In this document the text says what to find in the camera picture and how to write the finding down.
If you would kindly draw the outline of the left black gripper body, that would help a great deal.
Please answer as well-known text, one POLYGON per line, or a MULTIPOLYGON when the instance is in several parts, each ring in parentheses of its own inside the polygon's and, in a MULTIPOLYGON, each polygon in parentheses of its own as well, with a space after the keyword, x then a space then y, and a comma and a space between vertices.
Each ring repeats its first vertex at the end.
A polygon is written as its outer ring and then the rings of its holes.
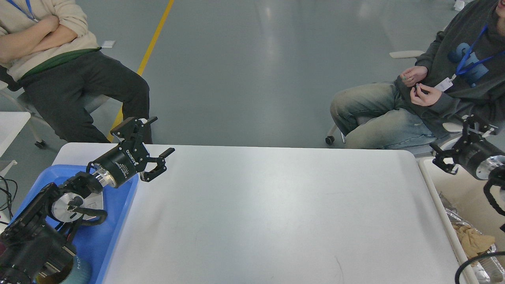
POLYGON ((119 188, 139 172, 146 169, 150 154, 144 143, 121 142, 92 161, 92 168, 103 176, 104 183, 119 188))

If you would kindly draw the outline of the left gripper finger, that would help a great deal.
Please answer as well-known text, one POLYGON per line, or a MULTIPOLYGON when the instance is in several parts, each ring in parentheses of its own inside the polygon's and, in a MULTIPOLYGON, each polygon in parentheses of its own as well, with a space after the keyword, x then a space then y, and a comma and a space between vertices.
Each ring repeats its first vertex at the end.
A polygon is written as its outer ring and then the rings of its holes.
POLYGON ((139 146, 144 142, 147 127, 158 119, 157 116, 148 119, 129 117, 115 128, 110 130, 110 134, 117 137, 119 141, 128 141, 139 146))
POLYGON ((146 158, 143 158, 142 161, 145 164, 156 163, 156 166, 150 171, 144 170, 140 172, 140 179, 144 182, 151 182, 157 178, 157 176, 160 176, 162 173, 166 172, 166 158, 174 153, 175 150, 175 148, 168 148, 158 157, 150 157, 147 155, 146 158))

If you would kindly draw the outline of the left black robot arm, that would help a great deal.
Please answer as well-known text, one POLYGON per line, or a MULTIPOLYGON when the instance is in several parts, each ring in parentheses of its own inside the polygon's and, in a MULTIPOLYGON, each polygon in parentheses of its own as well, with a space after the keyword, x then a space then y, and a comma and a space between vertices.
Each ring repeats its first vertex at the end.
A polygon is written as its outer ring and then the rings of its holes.
POLYGON ((2 284, 86 284, 92 269, 78 256, 73 244, 79 228, 104 223, 105 209, 92 208, 85 200, 106 188, 119 188, 137 174, 150 182, 166 171, 169 148, 150 156, 144 134, 157 117, 130 117, 110 132, 117 146, 88 163, 61 185, 45 185, 1 233, 2 284))

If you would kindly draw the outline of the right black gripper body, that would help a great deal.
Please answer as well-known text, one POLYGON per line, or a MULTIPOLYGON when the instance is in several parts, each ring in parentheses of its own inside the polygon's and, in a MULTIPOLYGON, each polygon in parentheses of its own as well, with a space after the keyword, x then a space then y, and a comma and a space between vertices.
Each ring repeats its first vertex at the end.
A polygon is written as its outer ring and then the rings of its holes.
POLYGON ((453 161, 477 180, 488 180, 491 172, 504 172, 504 155, 501 149, 482 140, 465 146, 453 161))

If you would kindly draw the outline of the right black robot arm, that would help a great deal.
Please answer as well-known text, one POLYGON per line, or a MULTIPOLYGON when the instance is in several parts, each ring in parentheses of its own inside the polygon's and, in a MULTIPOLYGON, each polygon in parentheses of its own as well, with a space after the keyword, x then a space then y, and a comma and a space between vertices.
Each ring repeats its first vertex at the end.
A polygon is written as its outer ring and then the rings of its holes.
POLYGON ((435 152, 432 162, 452 175, 458 172, 456 165, 460 165, 477 180, 485 180, 485 197, 498 214, 504 215, 504 209, 491 194, 491 187, 499 186, 504 190, 505 154, 486 140, 487 136, 497 134, 498 127, 474 114, 463 116, 460 120, 462 135, 452 148, 443 150, 434 142, 430 144, 435 152))

